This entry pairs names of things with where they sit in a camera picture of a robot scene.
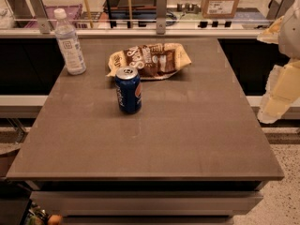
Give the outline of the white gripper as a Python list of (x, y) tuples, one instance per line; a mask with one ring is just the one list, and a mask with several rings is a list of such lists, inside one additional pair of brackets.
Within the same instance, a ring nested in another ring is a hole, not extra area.
[[(300, 0), (294, 0), (284, 17), (276, 19), (257, 39), (278, 44), (279, 51), (292, 59), (300, 59)], [(257, 117), (261, 123), (273, 124), (300, 98), (300, 61), (271, 70)]]

